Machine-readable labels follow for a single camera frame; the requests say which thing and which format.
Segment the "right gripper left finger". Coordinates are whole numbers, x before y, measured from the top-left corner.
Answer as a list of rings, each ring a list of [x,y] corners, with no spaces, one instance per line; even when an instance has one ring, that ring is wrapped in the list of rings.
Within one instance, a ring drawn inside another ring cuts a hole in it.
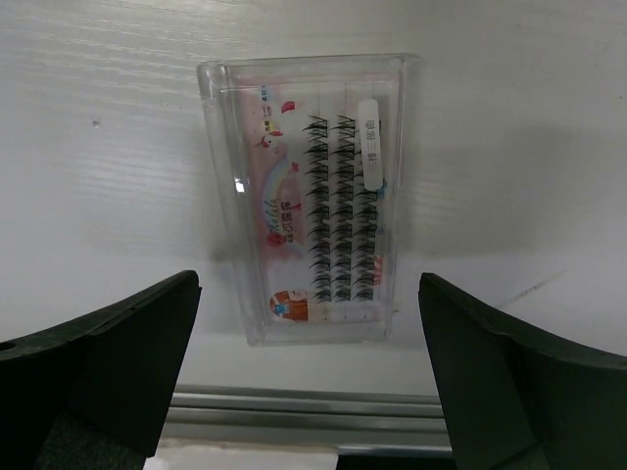
[[[141,469],[155,455],[201,287],[184,270],[1,344],[4,469]]]

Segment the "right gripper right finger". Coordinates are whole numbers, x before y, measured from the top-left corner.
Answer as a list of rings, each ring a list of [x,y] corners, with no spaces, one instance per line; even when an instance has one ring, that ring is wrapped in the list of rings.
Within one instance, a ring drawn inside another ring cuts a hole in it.
[[[422,274],[422,328],[459,469],[623,469],[626,359]]]

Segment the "nail sticker packet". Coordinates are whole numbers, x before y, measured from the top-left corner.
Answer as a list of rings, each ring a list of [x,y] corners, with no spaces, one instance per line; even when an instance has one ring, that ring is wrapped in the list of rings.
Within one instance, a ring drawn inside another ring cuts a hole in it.
[[[420,64],[390,53],[197,68],[250,345],[389,334]]]

